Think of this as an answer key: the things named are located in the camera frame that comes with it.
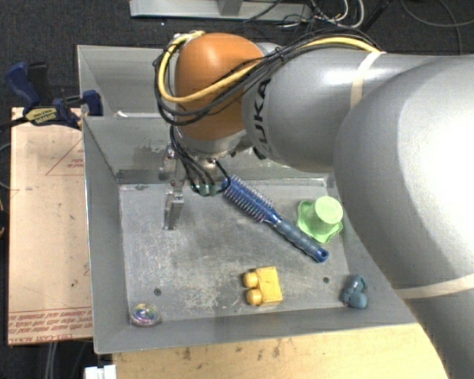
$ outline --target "blue clamp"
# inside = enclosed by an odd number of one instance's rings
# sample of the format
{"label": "blue clamp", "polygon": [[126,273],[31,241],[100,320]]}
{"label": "blue clamp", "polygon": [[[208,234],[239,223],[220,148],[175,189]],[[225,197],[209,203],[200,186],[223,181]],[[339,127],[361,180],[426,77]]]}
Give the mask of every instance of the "blue clamp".
{"label": "blue clamp", "polygon": [[355,309],[365,309],[367,307],[367,296],[363,290],[367,287],[362,276],[357,275],[348,287],[342,292],[342,302],[345,306],[354,307]]}
{"label": "blue clamp", "polygon": [[25,62],[17,63],[6,73],[5,79],[9,88],[22,97],[26,106],[23,117],[35,126],[65,125],[70,128],[80,129],[81,118],[70,110],[70,104],[88,106],[88,114],[91,116],[102,116],[103,107],[99,94],[95,90],[83,92],[82,98],[77,97],[66,101],[65,99],[53,99],[51,105],[40,106],[40,96],[28,79],[28,66]]}

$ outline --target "black carpet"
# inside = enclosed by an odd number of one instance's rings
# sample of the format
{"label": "black carpet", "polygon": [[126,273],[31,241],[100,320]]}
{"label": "black carpet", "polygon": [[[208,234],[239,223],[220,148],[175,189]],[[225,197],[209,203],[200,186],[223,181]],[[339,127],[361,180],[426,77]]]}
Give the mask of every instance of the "black carpet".
{"label": "black carpet", "polygon": [[[78,94],[76,46],[106,45],[162,47],[176,32],[192,29],[226,31],[235,21],[180,19],[131,19],[130,0],[0,0],[0,124],[9,121],[9,109],[22,101],[6,86],[3,77],[14,63],[46,61],[55,95]],[[381,0],[363,0],[367,13]],[[474,0],[402,0],[426,21],[450,24],[474,18]],[[238,30],[255,40],[270,39],[279,44],[292,37],[292,31],[254,22]],[[424,24],[406,13],[401,0],[394,0],[367,34],[385,51],[417,54],[474,53],[474,22],[459,28]],[[9,133],[0,136],[0,145]],[[0,179],[9,180],[9,156],[0,156]],[[0,188],[8,209],[8,192]],[[43,377],[47,345],[6,346],[7,237],[0,240],[0,374],[9,379]],[[55,377],[69,377],[77,357],[80,366],[98,363],[91,344],[66,342],[58,345]]]}

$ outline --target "yellow toy block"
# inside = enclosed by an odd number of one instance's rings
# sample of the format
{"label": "yellow toy block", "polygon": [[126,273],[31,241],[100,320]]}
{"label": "yellow toy block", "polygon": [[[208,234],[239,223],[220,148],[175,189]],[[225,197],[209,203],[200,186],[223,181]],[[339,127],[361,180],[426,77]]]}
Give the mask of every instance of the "yellow toy block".
{"label": "yellow toy block", "polygon": [[266,306],[277,305],[283,300],[279,277],[276,267],[256,268],[243,276],[245,287],[249,287],[246,294],[250,305]]}

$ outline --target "yellow clamp label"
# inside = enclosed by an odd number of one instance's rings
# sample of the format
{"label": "yellow clamp label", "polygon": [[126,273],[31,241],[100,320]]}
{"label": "yellow clamp label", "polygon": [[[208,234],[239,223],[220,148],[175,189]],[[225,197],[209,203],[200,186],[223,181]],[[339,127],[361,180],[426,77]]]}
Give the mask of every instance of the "yellow clamp label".
{"label": "yellow clamp label", "polygon": [[52,121],[56,119],[56,108],[55,107],[42,107],[33,108],[25,116],[30,122],[34,122],[36,125]]}

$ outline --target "yellow cable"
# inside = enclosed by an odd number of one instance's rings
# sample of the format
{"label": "yellow cable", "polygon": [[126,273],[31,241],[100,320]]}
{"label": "yellow cable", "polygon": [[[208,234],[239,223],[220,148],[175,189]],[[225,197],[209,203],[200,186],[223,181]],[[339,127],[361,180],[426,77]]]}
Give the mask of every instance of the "yellow cable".
{"label": "yellow cable", "polygon": [[[189,39],[192,39],[194,36],[200,36],[203,34],[204,34],[203,31],[196,31],[190,34],[182,35],[174,39],[174,41],[169,45],[167,49],[167,53],[169,55],[166,54],[163,57],[160,63],[160,68],[158,69],[158,89],[160,91],[161,96],[165,100],[170,101],[172,103],[189,103],[191,101],[195,101],[196,99],[203,98],[207,96],[208,94],[211,94],[212,92],[215,92],[216,90],[220,88],[227,87],[234,81],[237,81],[240,77],[247,74],[251,69],[253,69],[257,65],[257,63],[251,63],[247,67],[244,67],[238,72],[233,73],[231,76],[225,77],[224,79],[218,81],[217,83],[211,84],[209,87],[206,87],[188,96],[184,96],[184,97],[171,96],[170,94],[167,93],[167,90],[165,89],[165,82],[164,82],[165,71],[167,68],[168,61],[170,60],[170,56],[177,49],[178,45],[180,45],[181,43],[184,43],[185,41]],[[359,49],[362,49],[367,52],[380,52],[380,50],[377,49],[376,47],[373,47],[372,45],[369,45],[368,43],[365,43],[359,39],[351,38],[348,36],[333,36],[333,37],[316,39],[315,41],[306,43],[305,45],[302,45],[301,47],[312,47],[315,45],[323,45],[327,43],[342,44],[342,45],[349,45],[352,47],[358,47]]]}

